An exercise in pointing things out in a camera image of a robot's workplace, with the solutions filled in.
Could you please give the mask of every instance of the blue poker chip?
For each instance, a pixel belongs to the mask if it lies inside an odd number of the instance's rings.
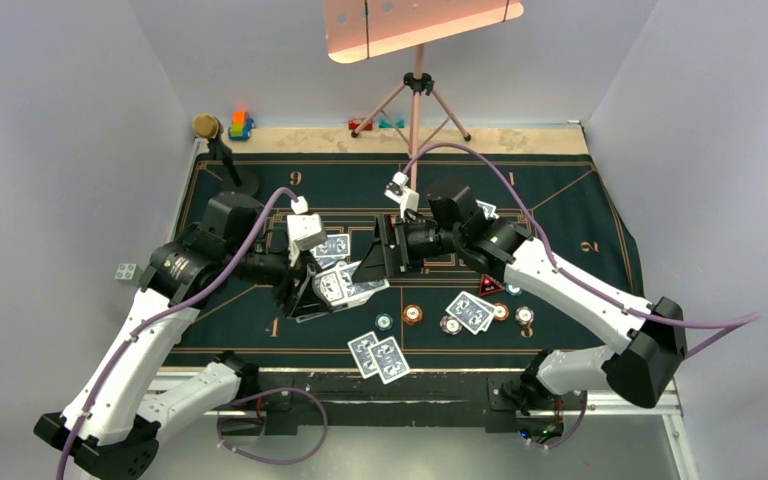
[[[375,317],[375,328],[378,330],[381,330],[382,332],[386,332],[387,330],[390,330],[393,327],[393,317],[390,315],[387,315],[386,313],[382,313],[381,315],[378,315]]]
[[[505,285],[505,291],[508,292],[508,295],[513,295],[514,297],[522,295],[522,289],[510,283]]]

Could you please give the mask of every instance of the tripod pole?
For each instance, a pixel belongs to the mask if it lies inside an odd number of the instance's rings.
[[[416,46],[416,57],[413,64],[413,78],[414,80],[422,79],[422,60],[425,56],[425,44],[420,43]],[[410,150],[410,156],[413,158],[416,152],[419,151],[419,100],[421,91],[413,92],[413,101],[411,104],[411,131],[410,141],[408,142],[408,149]],[[411,188],[416,190],[416,173],[418,165],[416,163],[411,166]]]

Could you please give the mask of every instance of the red triangle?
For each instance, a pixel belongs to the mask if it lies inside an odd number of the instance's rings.
[[[487,275],[486,273],[481,275],[481,283],[478,285],[478,296],[485,297],[487,295],[493,295],[494,293],[504,292],[505,286],[498,280]]]

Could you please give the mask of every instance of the gray floor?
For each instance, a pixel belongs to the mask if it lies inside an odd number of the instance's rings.
[[[254,443],[246,449],[288,458],[304,453],[318,435],[305,427],[298,437],[249,440]],[[471,428],[332,428],[314,457],[286,467],[258,464],[216,443],[213,421],[196,422],[161,449],[143,478],[678,479],[658,416],[588,417],[573,440],[549,453],[526,449],[517,436]]]

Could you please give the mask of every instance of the poker chip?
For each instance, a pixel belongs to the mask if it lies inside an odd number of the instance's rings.
[[[445,315],[440,319],[440,328],[443,330],[443,333],[457,335],[461,333],[463,325],[461,325],[461,322],[459,322],[457,318]]]
[[[534,321],[534,312],[528,307],[519,307],[517,308],[516,319],[518,324],[527,327]]]
[[[514,297],[522,295],[522,289],[510,283],[505,285],[505,291],[508,292],[508,295],[513,295]]]
[[[402,319],[408,325],[416,325],[422,321],[422,309],[419,305],[408,305],[402,310]]]
[[[493,318],[497,322],[504,322],[508,319],[508,315],[510,315],[511,311],[508,309],[508,306],[504,303],[497,303],[496,308],[493,310]]]
[[[390,315],[387,315],[386,313],[382,313],[381,315],[378,315],[375,317],[375,328],[378,330],[381,330],[382,332],[385,332],[387,330],[390,330],[390,328],[393,327],[393,318],[390,317]]]

